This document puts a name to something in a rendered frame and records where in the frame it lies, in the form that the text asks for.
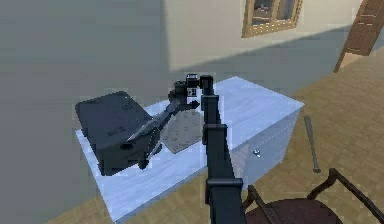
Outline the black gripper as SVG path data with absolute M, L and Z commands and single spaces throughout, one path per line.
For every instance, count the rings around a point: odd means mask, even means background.
M 143 154 L 138 162 L 140 169 L 144 170 L 149 163 L 150 157 L 161 151 L 160 132 L 169 122 L 170 118 L 178 112 L 196 109 L 199 106 L 196 100 L 188 103 L 187 98 L 187 82 L 176 81 L 174 89 L 168 94 L 169 105 L 164 111 L 164 116 L 155 115 L 120 146 L 121 149 L 143 147 Z

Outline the grey chessboard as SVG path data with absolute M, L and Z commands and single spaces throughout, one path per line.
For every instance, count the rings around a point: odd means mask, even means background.
M 161 132 L 161 142 L 177 154 L 202 139 L 203 115 L 187 110 L 171 117 Z

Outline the black box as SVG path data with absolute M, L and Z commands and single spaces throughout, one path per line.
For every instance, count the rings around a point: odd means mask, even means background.
M 94 152 L 102 176 L 112 176 L 135 164 L 143 147 L 121 149 L 120 146 L 151 116 L 126 92 L 119 91 L 79 102 L 75 111 Z

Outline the pale blue cabinet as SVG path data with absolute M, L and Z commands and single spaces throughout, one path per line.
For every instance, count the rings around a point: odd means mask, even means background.
M 283 160 L 304 104 L 239 77 L 220 81 L 214 89 L 228 126 L 235 176 L 248 186 Z M 164 147 L 144 170 L 134 165 L 103 176 L 87 138 L 80 130 L 76 135 L 114 224 L 124 224 L 206 170 L 205 147 L 198 141 L 176 154 Z

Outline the grey baseball bat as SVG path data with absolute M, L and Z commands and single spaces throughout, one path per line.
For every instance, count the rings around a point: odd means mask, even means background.
M 312 154 L 312 160 L 313 160 L 313 172 L 316 174 L 321 173 L 321 169 L 319 167 L 316 151 L 315 151 L 315 145 L 314 145 L 314 136 L 313 136 L 313 129 L 312 129 L 312 123 L 311 118 L 309 115 L 304 116 L 304 122 L 305 122 L 305 128 L 310 144 L 310 150 Z

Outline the dark red wooden chair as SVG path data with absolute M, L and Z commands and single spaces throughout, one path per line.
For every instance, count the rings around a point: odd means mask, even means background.
M 337 169 L 330 168 L 327 179 L 315 187 L 306 198 L 282 199 L 265 203 L 256 188 L 249 185 L 242 203 L 247 209 L 253 202 L 257 207 L 246 213 L 247 224 L 343 224 L 342 220 L 316 197 L 339 181 L 372 215 L 384 224 L 384 213 Z

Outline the wooden framed window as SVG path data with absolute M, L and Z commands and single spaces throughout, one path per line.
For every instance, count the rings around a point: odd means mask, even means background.
M 245 0 L 242 38 L 297 27 L 303 0 Z

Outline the brown wooden door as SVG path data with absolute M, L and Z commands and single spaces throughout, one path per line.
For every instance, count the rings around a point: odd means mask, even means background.
M 368 56 L 383 27 L 384 0 L 363 0 L 333 72 L 339 71 L 347 53 Z

